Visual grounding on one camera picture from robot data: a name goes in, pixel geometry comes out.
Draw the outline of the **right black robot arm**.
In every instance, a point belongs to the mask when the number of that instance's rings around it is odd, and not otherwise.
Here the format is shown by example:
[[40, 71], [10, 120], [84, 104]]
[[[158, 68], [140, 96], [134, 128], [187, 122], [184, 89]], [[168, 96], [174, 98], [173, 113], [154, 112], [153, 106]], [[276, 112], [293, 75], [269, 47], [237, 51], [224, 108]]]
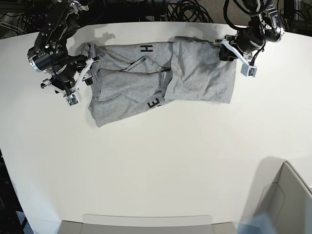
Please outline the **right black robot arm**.
[[68, 38], [81, 28], [78, 19], [82, 11], [88, 11], [88, 3], [87, 0], [57, 2], [27, 54], [35, 71], [51, 75], [41, 83], [41, 88], [51, 87], [67, 100], [76, 99], [75, 92], [81, 82], [92, 84], [87, 73], [92, 64], [99, 61], [99, 57], [71, 56], [66, 47]]

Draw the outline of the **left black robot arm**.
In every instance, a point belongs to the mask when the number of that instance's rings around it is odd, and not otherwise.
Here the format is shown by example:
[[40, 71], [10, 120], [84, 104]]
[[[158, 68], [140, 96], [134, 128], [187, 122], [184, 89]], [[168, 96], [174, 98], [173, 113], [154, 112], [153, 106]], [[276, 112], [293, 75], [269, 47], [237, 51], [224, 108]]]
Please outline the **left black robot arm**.
[[229, 1], [223, 6], [225, 22], [236, 31], [235, 35], [226, 35], [225, 40], [240, 55], [254, 65], [259, 53], [264, 51], [267, 42], [279, 42], [284, 35], [284, 26], [280, 13], [272, 0], [244, 0], [243, 4], [234, 1], [235, 5], [250, 17], [248, 26], [235, 26], [228, 17]]

